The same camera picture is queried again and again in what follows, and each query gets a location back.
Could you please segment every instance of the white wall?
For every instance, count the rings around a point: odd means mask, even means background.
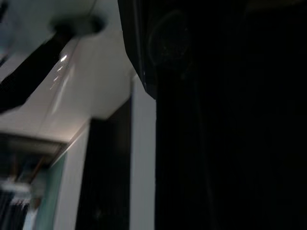
[[[75,229],[88,134],[87,126],[66,151],[54,230]]]
[[[138,76],[132,91],[130,230],[154,230],[155,100]]]

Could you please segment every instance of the ceiling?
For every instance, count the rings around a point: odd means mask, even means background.
[[[108,118],[129,98],[135,71],[125,52],[116,0],[10,0],[0,46],[2,55],[12,55],[0,68],[0,81],[52,36],[51,19],[76,14],[100,15],[105,30],[70,41],[62,51],[65,61],[28,101],[0,116],[0,132],[67,142],[90,117]]]

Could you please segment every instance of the white ceiling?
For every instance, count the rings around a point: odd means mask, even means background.
[[[0,45],[5,52],[7,41],[14,41],[10,48],[14,54],[0,68],[0,80],[52,35],[51,19],[91,13],[101,15],[107,25],[96,36],[68,43],[62,51],[65,61],[53,68],[26,104],[0,116],[0,132],[69,141],[90,117],[107,118],[128,99],[135,71],[125,52],[117,0],[9,3],[5,24],[0,26],[5,37]]]

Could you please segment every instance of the black panel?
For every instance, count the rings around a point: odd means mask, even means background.
[[[107,121],[91,121],[77,230],[129,229],[130,105],[128,100]]]

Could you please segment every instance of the wall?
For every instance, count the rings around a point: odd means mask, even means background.
[[[85,128],[66,151],[66,161],[54,220],[54,230],[75,229],[88,130],[88,127]]]
[[[46,191],[35,221],[35,226],[38,230],[53,229],[64,163],[65,155],[47,172]]]
[[[155,100],[133,81],[130,230],[154,230]]]

